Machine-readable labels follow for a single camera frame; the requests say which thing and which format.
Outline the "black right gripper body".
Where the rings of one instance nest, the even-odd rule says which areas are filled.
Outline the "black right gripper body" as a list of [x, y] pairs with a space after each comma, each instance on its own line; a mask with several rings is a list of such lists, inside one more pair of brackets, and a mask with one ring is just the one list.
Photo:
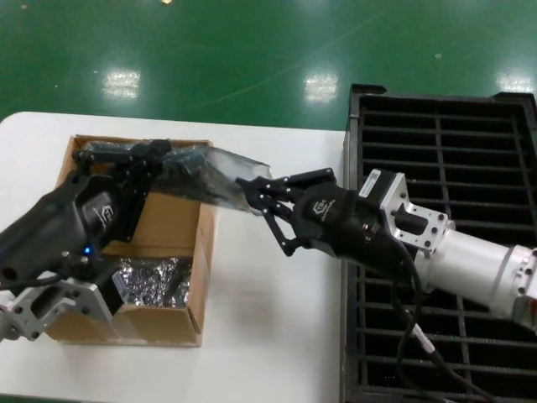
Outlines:
[[371, 270], [375, 275], [408, 275], [404, 252], [379, 210], [357, 191], [335, 184], [308, 189], [295, 203], [291, 227], [308, 249]]

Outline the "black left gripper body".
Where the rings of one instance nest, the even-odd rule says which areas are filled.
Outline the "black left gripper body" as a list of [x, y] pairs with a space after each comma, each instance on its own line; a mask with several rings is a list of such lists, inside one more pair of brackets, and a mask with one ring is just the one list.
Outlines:
[[69, 174], [1, 232], [1, 288], [54, 284], [73, 273], [69, 256], [89, 255], [112, 239], [117, 214], [115, 175]]

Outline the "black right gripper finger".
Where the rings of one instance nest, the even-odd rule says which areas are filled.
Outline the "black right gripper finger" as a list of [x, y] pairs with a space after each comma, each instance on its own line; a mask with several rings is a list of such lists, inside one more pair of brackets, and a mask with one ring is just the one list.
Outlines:
[[246, 198], [250, 207], [261, 212], [265, 222], [268, 224], [269, 229], [286, 256], [292, 256], [296, 249], [303, 246], [303, 242], [298, 238], [287, 239], [277, 224], [277, 218], [290, 223], [292, 210], [289, 207], [260, 191], [247, 191]]
[[236, 183], [242, 188], [249, 202], [254, 198], [270, 196], [282, 202], [295, 202], [299, 196], [311, 188], [323, 183], [335, 183], [336, 176], [332, 168], [307, 171], [304, 173], [269, 179], [258, 176], [252, 180], [237, 178]]

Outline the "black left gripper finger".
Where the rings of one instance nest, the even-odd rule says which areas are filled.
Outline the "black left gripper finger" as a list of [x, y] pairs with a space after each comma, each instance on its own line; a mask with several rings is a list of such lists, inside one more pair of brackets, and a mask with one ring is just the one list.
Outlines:
[[113, 240], [127, 243], [132, 240], [153, 181], [162, 170], [161, 161], [134, 161], [118, 171], [116, 179], [119, 191]]
[[72, 159], [83, 174], [114, 175], [136, 165], [162, 165], [170, 151], [171, 143], [164, 139], [135, 143], [91, 141], [73, 151]]

